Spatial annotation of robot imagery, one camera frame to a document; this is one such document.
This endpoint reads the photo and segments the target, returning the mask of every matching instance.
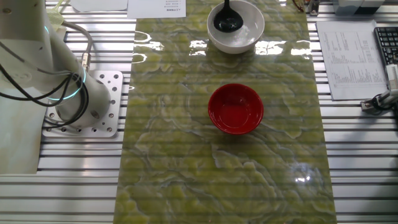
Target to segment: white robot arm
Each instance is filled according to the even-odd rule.
[[[63,101],[56,106],[59,117],[74,128],[84,128],[98,122],[108,111],[108,89],[89,76],[72,51],[52,28],[45,10],[44,0],[0,1],[0,92],[12,87],[11,77],[23,88],[34,87],[46,94],[72,78]],[[64,88],[48,99],[62,98]]]

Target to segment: cable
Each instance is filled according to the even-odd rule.
[[[378,96],[381,96],[381,94],[377,94],[377,95],[374,96],[373,99],[371,100],[371,103],[372,103],[373,107],[374,107],[375,109],[379,110],[379,111],[391,110],[392,107],[393,107],[394,105],[390,105],[390,106],[387,107],[387,108],[383,108],[383,107],[379,106],[379,103],[378,103],[378,101],[377,101],[377,97],[378,97]]]
[[[77,85],[81,85],[82,86],[82,90],[83,91],[80,91],[80,94],[81,94],[81,98],[80,98],[80,106],[79,106],[79,109],[77,110],[77,112],[72,116],[72,118],[69,120],[69,121],[66,121],[66,122],[63,122],[63,121],[61,121],[62,122],[62,124],[56,124],[56,123],[53,123],[53,122],[50,122],[50,121],[47,121],[46,119],[44,119],[44,121],[46,122],[46,123],[48,123],[48,124],[51,124],[52,126],[49,126],[49,127],[47,127],[47,128],[61,128],[61,127],[63,127],[63,126],[66,126],[66,125],[69,125],[69,124],[72,124],[72,123],[74,123],[75,121],[77,121],[77,120],[79,120],[80,118],[81,118],[81,116],[83,116],[83,114],[86,112],[86,110],[87,110],[87,107],[88,107],[88,103],[89,103],[89,96],[88,96],[88,90],[87,90],[87,87],[86,87],[86,85],[83,83],[83,81],[81,80],[81,77],[79,77],[76,73],[73,73],[73,74],[71,74],[68,78],[66,78],[62,83],[61,83],[61,85],[59,85],[56,89],[60,89],[62,86],[63,86],[63,84],[65,84],[65,88],[64,88],[64,90],[63,90],[63,93],[62,93],[62,96],[61,96],[61,98],[60,98],[60,100],[58,100],[56,103],[54,103],[54,104],[51,104],[51,105],[48,105],[48,104],[45,104],[45,103],[42,103],[42,102],[40,102],[40,101],[38,101],[38,99],[39,98],[45,98],[47,95],[51,95],[53,92],[56,92],[56,90],[53,90],[53,91],[51,91],[50,93],[47,93],[46,95],[44,95],[44,96],[40,96],[40,97],[38,97],[38,98],[33,98],[32,96],[30,96],[28,93],[26,93],[25,91],[24,91],[24,89],[21,87],[21,86],[19,86],[18,85],[18,83],[16,83],[15,81],[14,81],[14,79],[12,79],[12,77],[7,73],[7,71],[5,71],[5,69],[4,69],[4,67],[0,64],[0,71],[3,73],[3,75],[22,93],[22,94],[24,94],[27,98],[17,98],[17,97],[15,97],[15,96],[11,96],[11,98],[17,98],[17,100],[22,100],[22,101],[33,101],[33,102],[35,102],[35,103],[37,103],[37,102],[39,102],[39,103],[37,103],[37,104],[39,104],[39,105],[42,105],[42,106],[46,106],[46,107],[51,107],[52,105],[54,105],[54,106],[57,106],[59,103],[61,103],[62,101],[63,101],[63,98],[65,97],[65,94],[66,94],[66,91],[67,91],[67,89],[68,89],[68,86],[69,86],[69,82],[70,82],[70,80],[72,80],[72,79],[74,79],[74,80],[76,80],[76,84]]]
[[[83,83],[82,91],[80,91],[80,95],[81,95],[81,97],[80,97],[79,109],[69,121],[64,122],[62,124],[57,124],[57,123],[53,123],[53,122],[48,121],[48,120],[45,119],[44,122],[52,125],[52,126],[49,126],[49,127],[46,127],[46,128],[61,128],[61,127],[64,127],[66,125],[72,124],[75,121],[78,121],[81,118],[81,116],[83,116],[83,114],[86,112],[87,107],[88,107],[88,103],[89,103],[88,90],[87,90],[87,87],[86,87],[86,85],[84,83]]]
[[[56,87],[55,89],[53,89],[51,92],[49,92],[49,93],[47,93],[47,94],[45,94],[45,95],[39,96],[39,97],[35,97],[34,99],[36,99],[36,100],[41,100],[41,99],[44,99],[44,98],[46,98],[46,97],[51,96],[52,94],[54,94],[55,92],[57,92],[59,89],[61,89],[61,87],[62,87],[66,82],[67,82],[67,78],[66,78],[63,82],[61,82],[61,84],[59,84],[59,86],[57,86],[57,87]],[[1,96],[1,97],[4,97],[4,98],[8,98],[8,99],[10,99],[10,100],[30,101],[30,99],[28,99],[28,98],[10,96],[10,95],[4,94],[4,93],[0,93],[0,96]]]
[[[87,41],[87,49],[86,49],[85,53],[89,54],[91,52],[91,48],[93,47],[93,38],[91,37],[90,33],[87,30],[83,29],[82,27],[80,27],[80,26],[78,26],[78,25],[76,25],[74,23],[71,23],[71,22],[64,21],[62,23],[62,25],[66,26],[66,27],[69,27],[71,29],[80,31],[81,33],[83,33],[87,37],[88,41]]]
[[[47,103],[42,103],[39,100],[36,100],[34,97],[30,96],[20,85],[18,85],[17,82],[14,81],[14,79],[7,73],[7,71],[4,69],[4,67],[0,64],[0,71],[3,73],[3,75],[8,79],[8,81],[15,87],[17,88],[24,96],[26,96],[26,98],[28,98],[30,101],[33,101],[34,103],[40,105],[40,106],[45,106],[45,107],[52,107],[52,106],[57,106],[59,105],[62,101],[63,98],[65,97],[65,95],[67,94],[67,90],[68,90],[68,86],[69,86],[69,82],[70,80],[73,78],[73,76],[76,75],[76,73],[74,73],[73,75],[70,75],[67,78],[67,82],[65,84],[65,88],[63,89],[61,98],[52,104],[47,104]]]

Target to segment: black keyboard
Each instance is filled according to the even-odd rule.
[[[377,27],[374,36],[378,42],[384,66],[396,63],[398,58],[398,27]]]

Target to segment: black ladle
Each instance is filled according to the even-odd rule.
[[[242,17],[225,0],[223,9],[214,18],[214,27],[221,32],[234,32],[243,26]]]

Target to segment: table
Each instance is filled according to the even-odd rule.
[[[56,1],[48,1],[54,7]],[[323,1],[318,17],[308,18],[326,147],[338,223],[398,223],[398,141],[392,113],[362,114],[359,101],[333,102],[315,27],[316,21],[361,21],[339,17]],[[388,1],[373,16],[379,26],[398,25],[398,4]],[[131,72],[135,20],[126,12],[75,13],[67,21],[92,34],[93,70],[124,74],[119,134],[114,139],[43,139],[37,175],[0,177],[0,223],[112,223],[124,118]],[[80,57],[86,39],[70,30],[68,46]]]

